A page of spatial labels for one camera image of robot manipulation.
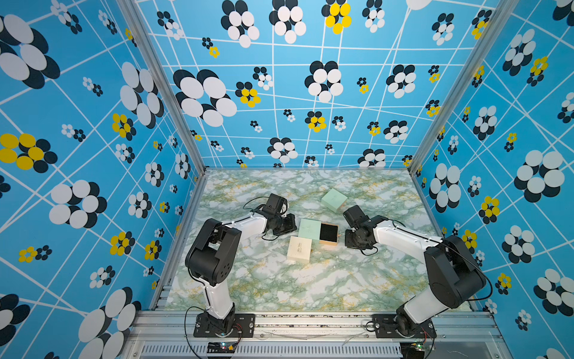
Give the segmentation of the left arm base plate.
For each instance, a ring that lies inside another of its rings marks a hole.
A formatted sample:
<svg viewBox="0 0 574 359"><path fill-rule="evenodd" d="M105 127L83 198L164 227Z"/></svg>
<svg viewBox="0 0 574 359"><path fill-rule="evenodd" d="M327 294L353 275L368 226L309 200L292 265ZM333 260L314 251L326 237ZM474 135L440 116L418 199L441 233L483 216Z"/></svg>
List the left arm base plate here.
<svg viewBox="0 0 574 359"><path fill-rule="evenodd" d="M219 320L207 313L202 313L196 318L193 336L197 338L252 338L255 324L255 314L234 314L230 318Z"/></svg>

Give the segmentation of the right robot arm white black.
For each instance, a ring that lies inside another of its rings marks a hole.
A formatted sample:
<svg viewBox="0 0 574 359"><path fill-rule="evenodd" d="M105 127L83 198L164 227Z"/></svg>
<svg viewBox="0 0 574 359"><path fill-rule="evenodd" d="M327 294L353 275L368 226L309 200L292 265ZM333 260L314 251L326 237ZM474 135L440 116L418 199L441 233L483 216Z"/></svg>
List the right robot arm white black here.
<svg viewBox="0 0 574 359"><path fill-rule="evenodd" d="M396 327L404 335L437 314L458 308L487 285L487 277L457 236L425 236L392 221L367 221L345 231L348 248L365 251L376 244L399 250L426 266L427 287L396 310Z"/></svg>

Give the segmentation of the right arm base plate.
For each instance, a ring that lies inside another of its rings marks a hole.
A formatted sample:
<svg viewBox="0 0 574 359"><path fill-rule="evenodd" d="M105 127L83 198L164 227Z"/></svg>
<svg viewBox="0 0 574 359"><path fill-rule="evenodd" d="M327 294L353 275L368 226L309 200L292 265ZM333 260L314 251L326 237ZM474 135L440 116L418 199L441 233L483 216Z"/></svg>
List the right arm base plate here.
<svg viewBox="0 0 574 359"><path fill-rule="evenodd" d="M396 314L373 314L376 338L384 339L436 339L436 331L431 320L413 323L410 319Z"/></svg>

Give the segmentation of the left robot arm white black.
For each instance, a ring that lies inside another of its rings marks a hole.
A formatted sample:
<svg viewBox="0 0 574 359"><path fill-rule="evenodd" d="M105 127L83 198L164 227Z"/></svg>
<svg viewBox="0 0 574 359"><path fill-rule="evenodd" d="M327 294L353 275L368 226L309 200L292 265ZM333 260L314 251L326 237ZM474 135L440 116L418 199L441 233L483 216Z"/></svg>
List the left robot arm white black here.
<svg viewBox="0 0 574 359"><path fill-rule="evenodd" d="M252 214L229 223L206 220L185 257L190 276L203 285L206 311L215 320L227 320L235 305L227 285L240 241L262 236L271 230L282 236L296 230L293 214Z"/></svg>

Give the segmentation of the cream drawer jewelry box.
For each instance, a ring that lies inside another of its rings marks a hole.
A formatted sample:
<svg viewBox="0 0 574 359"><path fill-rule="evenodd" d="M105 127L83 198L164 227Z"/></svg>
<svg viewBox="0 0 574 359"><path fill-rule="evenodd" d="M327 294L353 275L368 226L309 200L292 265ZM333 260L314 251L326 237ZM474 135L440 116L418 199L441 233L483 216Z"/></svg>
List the cream drawer jewelry box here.
<svg viewBox="0 0 574 359"><path fill-rule="evenodd" d="M310 262L312 239L292 236L289 241L287 259L301 263Z"/></svg>

